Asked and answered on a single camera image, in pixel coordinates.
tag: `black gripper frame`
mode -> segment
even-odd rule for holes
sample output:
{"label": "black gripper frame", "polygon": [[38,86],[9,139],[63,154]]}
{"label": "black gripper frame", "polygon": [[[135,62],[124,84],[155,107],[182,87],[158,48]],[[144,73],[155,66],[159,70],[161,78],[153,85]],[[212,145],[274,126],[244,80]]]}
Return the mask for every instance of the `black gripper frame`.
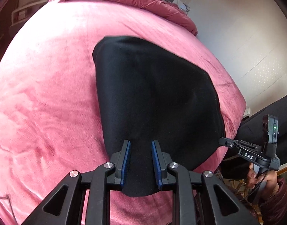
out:
{"label": "black gripper frame", "polygon": [[[237,197],[212,172],[188,171],[152,142],[154,172],[159,190],[173,191],[171,225],[196,225],[197,211],[202,225],[258,225]],[[192,190],[196,190],[196,199]]]}
{"label": "black gripper frame", "polygon": [[120,152],[110,162],[94,171],[72,171],[47,195],[22,225],[80,225],[86,190],[89,190],[85,225],[110,224],[110,190],[124,185],[130,157],[130,141],[125,140]]}
{"label": "black gripper frame", "polygon": [[263,169],[270,168],[270,170],[275,171],[279,170],[280,167],[279,158],[276,155],[274,158],[266,156],[262,152],[262,147],[260,145],[252,144],[242,140],[233,140],[223,137],[219,139],[219,144],[221,146],[226,146],[229,149],[235,149],[237,154],[241,158],[254,163],[260,168]]}

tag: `black cable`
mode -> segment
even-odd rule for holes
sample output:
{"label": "black cable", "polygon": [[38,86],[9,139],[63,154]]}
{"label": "black cable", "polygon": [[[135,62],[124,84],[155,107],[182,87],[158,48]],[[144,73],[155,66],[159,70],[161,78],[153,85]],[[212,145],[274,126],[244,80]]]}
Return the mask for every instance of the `black cable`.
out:
{"label": "black cable", "polygon": [[[266,178],[267,173],[270,171],[270,165],[271,165],[271,160],[270,160],[270,162],[269,162],[268,169],[267,169],[267,171],[266,171],[266,173],[265,173],[263,179],[258,183],[259,186],[261,185],[261,183],[263,182],[263,180]],[[256,191],[257,191],[257,189],[254,189],[251,193],[249,193],[246,197],[243,197],[240,201],[246,200],[250,195],[252,195],[252,194],[253,194],[254,192],[256,192]]]}

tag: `red sleeve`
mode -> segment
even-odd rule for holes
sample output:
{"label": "red sleeve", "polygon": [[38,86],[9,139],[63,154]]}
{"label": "red sleeve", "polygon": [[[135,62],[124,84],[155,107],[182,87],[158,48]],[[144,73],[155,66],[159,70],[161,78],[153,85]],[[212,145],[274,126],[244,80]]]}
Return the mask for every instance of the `red sleeve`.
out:
{"label": "red sleeve", "polygon": [[278,179],[279,190],[266,201],[260,201],[263,225],[275,225],[287,211],[287,185],[284,178]]}

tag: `bed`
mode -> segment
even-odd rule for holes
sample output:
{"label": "bed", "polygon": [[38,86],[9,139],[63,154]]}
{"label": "bed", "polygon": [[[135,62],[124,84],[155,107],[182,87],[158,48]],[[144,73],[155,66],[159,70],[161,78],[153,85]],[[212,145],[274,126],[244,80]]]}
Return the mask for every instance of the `bed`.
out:
{"label": "bed", "polygon": [[[195,37],[185,14],[166,2],[168,13],[163,13],[163,4],[151,1],[50,0],[14,37],[0,63],[0,217],[5,224],[21,224],[71,170],[87,172],[109,160],[92,59],[105,36],[143,38],[204,69],[219,97],[226,137],[236,135],[246,104],[234,81]],[[195,171],[214,171],[225,153],[218,148]],[[165,225],[171,221],[171,194],[130,198],[113,191],[110,209],[111,224]]]}

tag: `finger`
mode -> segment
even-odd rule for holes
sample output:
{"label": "finger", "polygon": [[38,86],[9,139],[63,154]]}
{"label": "finger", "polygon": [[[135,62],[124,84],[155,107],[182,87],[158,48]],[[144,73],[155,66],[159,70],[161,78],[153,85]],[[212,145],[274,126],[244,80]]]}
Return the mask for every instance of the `finger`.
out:
{"label": "finger", "polygon": [[269,180],[275,181],[278,179],[278,174],[276,171],[271,170],[271,171],[268,171],[266,175],[261,174],[259,176],[259,180],[262,181],[264,177],[265,177],[265,179],[264,179],[265,181],[269,181]]}
{"label": "finger", "polygon": [[247,174],[247,176],[251,177],[251,178],[254,178],[254,177],[256,177],[256,172],[253,169],[250,169],[248,174]]}
{"label": "finger", "polygon": [[251,178],[248,180],[248,184],[256,185],[257,183],[259,183],[259,180],[257,178]]}
{"label": "finger", "polygon": [[247,187],[250,189],[253,189],[253,188],[255,188],[255,185],[254,184],[248,184]]}

